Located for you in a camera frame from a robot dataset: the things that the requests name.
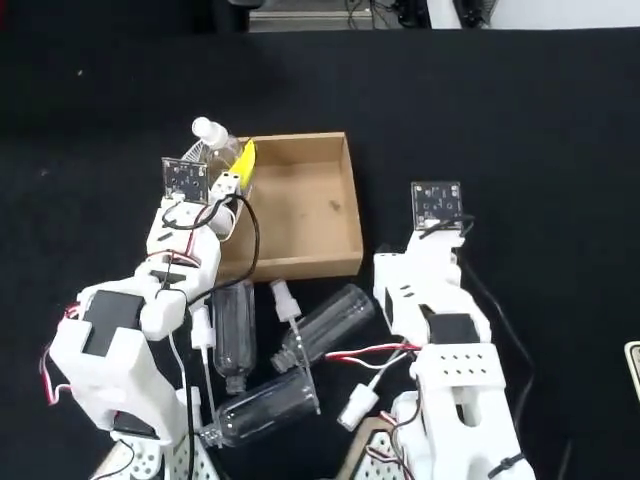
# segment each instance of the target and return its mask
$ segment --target black table surface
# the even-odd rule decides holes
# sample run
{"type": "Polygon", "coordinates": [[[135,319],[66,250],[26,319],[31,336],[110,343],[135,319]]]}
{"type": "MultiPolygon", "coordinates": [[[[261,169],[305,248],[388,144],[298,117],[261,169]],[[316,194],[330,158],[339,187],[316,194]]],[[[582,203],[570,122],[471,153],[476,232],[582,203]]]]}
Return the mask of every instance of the black table surface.
{"type": "MultiPolygon", "coordinates": [[[[638,52],[638,30],[5,41],[0,476],[86,478],[106,454],[108,435],[68,396],[45,405],[38,358],[79,289],[140,262],[159,159],[188,148],[191,121],[205,114],[237,135],[347,132],[365,288],[375,248],[410,235],[409,183],[461,181],[477,217],[465,254],[536,362],[522,443],[538,477],[554,478],[570,439],[566,478],[637,478],[640,408],[623,346],[640,339],[638,52]]],[[[346,281],[291,288],[309,311],[346,281]]],[[[284,330],[264,286],[256,297],[251,387],[274,377],[268,358],[284,330]]],[[[527,372],[494,332],[512,401],[527,372]]],[[[387,339],[379,317],[342,346],[387,339]]],[[[232,478],[337,472],[351,435],[335,419],[371,374],[328,363],[314,372],[322,416],[224,450],[232,478]]],[[[379,406],[408,388],[397,367],[379,406]]]]}

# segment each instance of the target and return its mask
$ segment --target cardboard tray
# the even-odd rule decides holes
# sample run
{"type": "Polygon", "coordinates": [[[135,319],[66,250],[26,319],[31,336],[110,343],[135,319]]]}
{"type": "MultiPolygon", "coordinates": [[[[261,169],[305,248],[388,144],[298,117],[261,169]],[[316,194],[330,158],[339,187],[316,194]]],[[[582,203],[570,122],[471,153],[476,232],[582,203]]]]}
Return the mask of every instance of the cardboard tray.
{"type": "MultiPolygon", "coordinates": [[[[254,137],[250,202],[260,224],[254,281],[353,275],[362,233],[344,133],[254,137]]],[[[243,211],[222,245],[220,277],[244,272],[253,256],[251,218],[243,211]]]]}

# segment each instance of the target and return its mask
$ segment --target clear plastic bottle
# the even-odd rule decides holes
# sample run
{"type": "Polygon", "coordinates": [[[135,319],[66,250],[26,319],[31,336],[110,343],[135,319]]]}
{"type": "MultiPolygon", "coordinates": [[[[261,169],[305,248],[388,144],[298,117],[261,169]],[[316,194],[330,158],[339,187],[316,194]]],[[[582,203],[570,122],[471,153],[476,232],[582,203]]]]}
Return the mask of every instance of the clear plastic bottle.
{"type": "Polygon", "coordinates": [[[225,127],[207,117],[198,117],[191,125],[193,134],[200,138],[201,162],[209,166],[209,186],[213,185],[223,170],[228,170],[242,154],[242,144],[225,127]]]}
{"type": "MultiPolygon", "coordinates": [[[[373,302],[355,285],[349,284],[336,292],[297,324],[309,363],[322,358],[333,345],[374,314],[373,302]]],[[[290,329],[284,336],[282,349],[271,357],[271,363],[282,373],[303,362],[302,352],[290,329]]]]}
{"type": "Polygon", "coordinates": [[[226,379],[227,393],[245,391],[247,375],[256,366],[253,284],[246,280],[213,294],[216,348],[213,364],[226,379]]]}
{"type": "Polygon", "coordinates": [[[299,368],[249,390],[218,408],[217,421],[200,431],[207,446],[237,447],[316,409],[311,380],[299,368]]]}

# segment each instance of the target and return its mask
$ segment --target black wire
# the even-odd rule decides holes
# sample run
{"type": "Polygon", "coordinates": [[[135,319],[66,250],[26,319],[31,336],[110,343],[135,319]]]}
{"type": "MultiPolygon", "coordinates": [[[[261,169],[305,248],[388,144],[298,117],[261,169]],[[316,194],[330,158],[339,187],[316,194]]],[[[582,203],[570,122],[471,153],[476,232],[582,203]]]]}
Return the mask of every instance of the black wire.
{"type": "MultiPolygon", "coordinates": [[[[185,296],[185,299],[187,298],[187,294],[180,289],[169,288],[168,290],[182,292],[182,294],[185,296]]],[[[176,344],[176,350],[183,349],[184,347],[184,349],[187,350],[187,352],[189,352],[186,355],[183,355],[180,352],[178,352],[178,354],[180,355],[180,358],[182,359],[182,365],[184,366],[184,388],[186,390],[185,395],[187,397],[187,441],[189,442],[189,459],[187,462],[186,480],[191,480],[193,478],[193,470],[195,465],[195,430],[193,427],[193,398],[191,395],[191,379],[189,377],[189,372],[190,372],[189,362],[191,360],[191,355],[193,353],[193,350],[190,348],[191,347],[190,332],[192,327],[193,327],[193,318],[191,316],[191,311],[189,310],[189,307],[186,306],[184,309],[184,322],[182,324],[182,327],[180,327],[184,331],[184,334],[182,335],[182,343],[176,344]]]]}
{"type": "MultiPolygon", "coordinates": [[[[189,307],[187,306],[185,308],[184,311],[184,316],[185,316],[185,320],[188,320],[188,323],[185,322],[186,325],[188,325],[188,330],[185,329],[185,336],[187,338],[189,338],[189,331],[191,330],[191,327],[193,326],[193,318],[191,317],[191,312],[189,311],[189,307]]],[[[188,441],[189,441],[189,460],[188,460],[188,467],[187,467],[187,478],[186,480],[191,480],[193,478],[193,468],[194,468],[194,463],[195,463],[195,431],[193,428],[193,398],[191,398],[191,381],[189,379],[189,367],[188,367],[188,363],[189,363],[189,357],[191,355],[187,355],[187,358],[182,358],[182,364],[184,365],[184,388],[187,390],[186,391],[186,397],[187,397],[187,436],[188,436],[188,441]]]]}
{"type": "Polygon", "coordinates": [[[171,265],[173,265],[173,254],[169,257],[169,265],[167,266],[167,273],[164,274],[164,280],[162,281],[162,285],[160,285],[160,290],[164,290],[167,286],[167,282],[169,281],[169,272],[171,271],[171,265]]]}
{"type": "Polygon", "coordinates": [[[126,443],[123,440],[118,440],[118,442],[123,444],[125,447],[127,447],[131,451],[131,459],[127,462],[127,464],[124,467],[119,468],[118,470],[116,470],[114,472],[111,472],[111,473],[105,473],[105,474],[99,475],[97,477],[91,477],[91,480],[102,480],[103,478],[113,477],[114,475],[118,475],[119,473],[124,472],[127,468],[129,468],[131,466],[131,464],[133,463],[133,460],[135,460],[135,458],[136,458],[135,450],[133,449],[133,447],[131,445],[129,445],[128,443],[126,443]]]}
{"type": "Polygon", "coordinates": [[[374,3],[374,5],[375,5],[376,7],[380,7],[380,8],[382,8],[385,12],[389,12],[389,13],[391,13],[391,12],[395,11],[395,9],[393,8],[393,6],[392,6],[392,5],[385,5],[385,4],[384,4],[384,3],[382,3],[382,2],[376,2],[376,1],[374,1],[373,3],[374,3]]]}
{"type": "Polygon", "coordinates": [[[382,23],[384,23],[384,24],[385,24],[385,26],[386,26],[389,30],[391,30],[391,25],[389,24],[389,22],[387,21],[387,19],[386,19],[386,18],[384,18],[384,15],[382,15],[382,14],[380,13],[380,11],[378,10],[378,7],[379,7],[379,6],[382,6],[382,8],[384,8],[384,5],[382,5],[382,4],[378,3],[378,2],[376,2],[375,0],[370,0],[370,1],[371,1],[371,23],[373,24],[373,28],[374,28],[374,30],[375,30],[375,28],[376,28],[376,24],[375,24],[375,20],[374,20],[375,15],[378,15],[378,18],[379,18],[380,20],[382,20],[382,23]]]}
{"type": "Polygon", "coordinates": [[[207,295],[213,294],[216,290],[219,290],[221,288],[230,287],[232,285],[235,285],[236,283],[240,283],[243,280],[246,280],[251,275],[253,275],[253,272],[255,272],[255,270],[256,270],[256,265],[258,264],[258,257],[260,256],[260,225],[258,224],[258,217],[256,216],[256,212],[253,210],[253,207],[249,203],[249,200],[247,200],[245,197],[243,197],[242,195],[235,194],[235,193],[227,195],[227,196],[230,197],[230,198],[235,198],[236,200],[240,200],[242,203],[244,203],[244,206],[247,208],[247,211],[249,212],[249,216],[251,217],[251,221],[253,223],[253,230],[255,232],[255,240],[254,240],[254,247],[253,247],[253,259],[251,260],[251,265],[249,265],[249,268],[242,275],[240,275],[238,278],[234,278],[233,280],[229,280],[229,281],[226,281],[226,282],[223,282],[223,283],[219,283],[219,284],[215,285],[213,288],[210,288],[209,290],[205,290],[200,295],[197,295],[196,297],[194,297],[188,303],[189,306],[193,305],[198,300],[203,299],[207,295]]]}
{"type": "Polygon", "coordinates": [[[466,214],[456,215],[447,220],[441,220],[440,222],[436,223],[432,227],[425,229],[420,234],[420,237],[418,238],[422,240],[423,238],[431,235],[433,232],[437,232],[438,230],[444,230],[445,228],[450,227],[451,225],[455,225],[456,223],[459,223],[459,222],[471,222],[471,226],[467,227],[466,230],[463,230],[462,233],[460,233],[460,236],[464,237],[464,235],[468,233],[469,230],[471,230],[471,228],[473,228],[473,222],[475,221],[475,219],[476,217],[474,217],[473,215],[466,215],[466,214]]]}
{"type": "Polygon", "coordinates": [[[375,16],[375,8],[374,7],[374,1],[373,0],[369,0],[369,10],[371,11],[371,28],[373,30],[377,30],[376,28],[376,16],[375,16]]]}
{"type": "Polygon", "coordinates": [[[216,214],[218,213],[218,209],[220,208],[220,205],[225,203],[227,199],[232,198],[232,195],[235,195],[235,194],[227,195],[222,200],[216,201],[216,203],[213,204],[213,208],[207,214],[207,216],[202,218],[201,220],[198,220],[197,222],[194,222],[192,225],[178,225],[175,220],[167,220],[167,215],[169,215],[169,213],[171,213],[171,211],[180,204],[180,202],[178,202],[170,206],[169,208],[167,208],[167,210],[162,214],[162,224],[165,227],[169,227],[174,230],[196,230],[200,227],[204,227],[211,220],[213,220],[213,217],[216,216],[216,214]]]}
{"type": "Polygon", "coordinates": [[[348,12],[348,15],[347,15],[347,26],[351,30],[359,30],[358,25],[356,24],[355,20],[353,19],[353,14],[358,9],[358,7],[360,7],[360,5],[362,5],[362,2],[364,0],[358,0],[358,2],[354,3],[352,8],[349,8],[349,1],[354,1],[355,2],[355,0],[344,0],[344,8],[348,12]]]}
{"type": "Polygon", "coordinates": [[[507,334],[511,338],[511,341],[516,346],[516,348],[520,352],[520,355],[522,355],[522,358],[524,358],[524,360],[527,363],[527,366],[529,367],[529,370],[530,370],[529,379],[527,380],[527,383],[525,384],[524,388],[520,392],[520,395],[518,395],[518,399],[516,400],[516,405],[513,409],[513,423],[516,430],[516,435],[518,435],[518,438],[520,438],[520,422],[522,420],[522,414],[524,412],[524,408],[527,403],[529,393],[531,392],[531,389],[533,387],[533,382],[535,380],[535,365],[533,363],[533,359],[531,358],[531,355],[529,355],[529,352],[527,351],[526,347],[520,340],[520,337],[518,337],[518,334],[514,330],[513,325],[511,325],[509,318],[504,313],[504,310],[502,309],[502,306],[500,305],[496,297],[494,297],[493,294],[489,291],[489,289],[485,286],[485,284],[482,283],[478,275],[476,275],[476,272],[473,270],[473,268],[471,268],[471,265],[469,265],[469,262],[465,261],[460,256],[458,258],[460,260],[460,264],[463,270],[465,271],[469,279],[471,279],[471,281],[475,284],[476,288],[480,291],[480,293],[493,304],[493,308],[498,313],[498,318],[500,319],[500,322],[504,326],[505,330],[507,331],[507,334]]]}
{"type": "Polygon", "coordinates": [[[416,379],[416,385],[418,388],[418,399],[416,401],[416,411],[413,412],[413,415],[411,415],[411,417],[408,420],[405,420],[404,422],[396,423],[391,429],[391,433],[389,434],[389,436],[391,437],[391,448],[393,449],[393,453],[395,453],[396,458],[398,459],[398,462],[402,466],[402,470],[404,470],[405,474],[409,477],[410,480],[415,480],[415,479],[413,474],[411,473],[411,470],[409,470],[409,466],[405,463],[404,459],[400,455],[400,449],[398,448],[398,444],[396,442],[396,434],[400,428],[404,427],[405,425],[409,425],[416,418],[418,418],[418,415],[422,410],[422,389],[420,388],[420,381],[418,379],[416,379]]]}

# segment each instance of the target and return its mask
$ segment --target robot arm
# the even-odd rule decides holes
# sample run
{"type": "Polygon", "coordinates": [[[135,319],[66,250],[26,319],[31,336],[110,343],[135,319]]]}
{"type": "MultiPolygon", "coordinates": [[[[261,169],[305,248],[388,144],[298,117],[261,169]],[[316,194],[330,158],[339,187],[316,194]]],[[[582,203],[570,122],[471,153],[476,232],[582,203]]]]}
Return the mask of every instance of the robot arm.
{"type": "Polygon", "coordinates": [[[405,392],[393,406],[403,422],[416,413],[418,400],[422,422],[400,428],[398,444],[419,480],[498,473],[499,479],[534,479],[522,458],[489,321],[460,286],[460,187],[413,184],[412,198],[415,231],[406,251],[374,256],[374,296],[390,331],[422,347],[410,367],[419,391],[405,392]],[[443,222],[451,227],[438,228],[443,222]]]}
{"type": "MultiPolygon", "coordinates": [[[[171,162],[165,183],[169,179],[170,185],[193,185],[197,182],[189,175],[194,172],[206,178],[201,164],[171,162]]],[[[229,172],[209,189],[206,202],[172,188],[156,212],[148,256],[133,276],[83,289],[77,296],[78,318],[60,322],[51,358],[68,378],[78,404],[114,438],[175,446],[187,433],[185,406],[158,371],[148,342],[179,328],[189,308],[194,325],[197,320],[206,324],[200,329],[209,337],[203,345],[213,346],[204,302],[220,264],[218,235],[228,236],[235,223],[235,214],[225,204],[230,193],[240,193],[240,176],[229,172]],[[194,225],[210,215],[195,229],[167,224],[194,225]]]]}

